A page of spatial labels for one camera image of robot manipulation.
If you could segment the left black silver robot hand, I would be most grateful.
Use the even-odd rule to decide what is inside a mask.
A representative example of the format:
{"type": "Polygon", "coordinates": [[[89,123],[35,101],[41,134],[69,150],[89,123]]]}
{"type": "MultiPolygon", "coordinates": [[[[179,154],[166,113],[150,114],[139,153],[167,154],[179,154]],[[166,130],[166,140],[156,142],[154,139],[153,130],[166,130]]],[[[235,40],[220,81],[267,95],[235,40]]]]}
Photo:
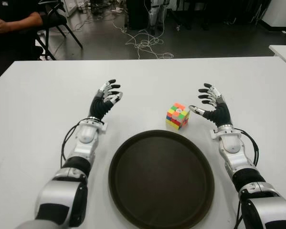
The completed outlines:
{"type": "Polygon", "coordinates": [[[121,85],[116,80],[106,81],[96,92],[89,109],[89,116],[101,121],[111,108],[121,100],[123,93],[114,91],[121,85]]]}

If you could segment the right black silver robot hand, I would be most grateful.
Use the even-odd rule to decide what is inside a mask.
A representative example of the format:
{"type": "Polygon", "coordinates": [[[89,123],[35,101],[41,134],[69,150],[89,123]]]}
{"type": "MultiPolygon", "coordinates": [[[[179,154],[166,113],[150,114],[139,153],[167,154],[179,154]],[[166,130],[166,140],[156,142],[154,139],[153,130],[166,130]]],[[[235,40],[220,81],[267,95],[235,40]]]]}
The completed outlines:
{"type": "Polygon", "coordinates": [[[201,93],[198,98],[203,104],[211,105],[213,110],[204,110],[194,105],[189,105],[189,109],[215,123],[217,127],[222,125],[232,125],[230,112],[223,95],[209,83],[204,83],[204,88],[198,90],[201,93]]]}

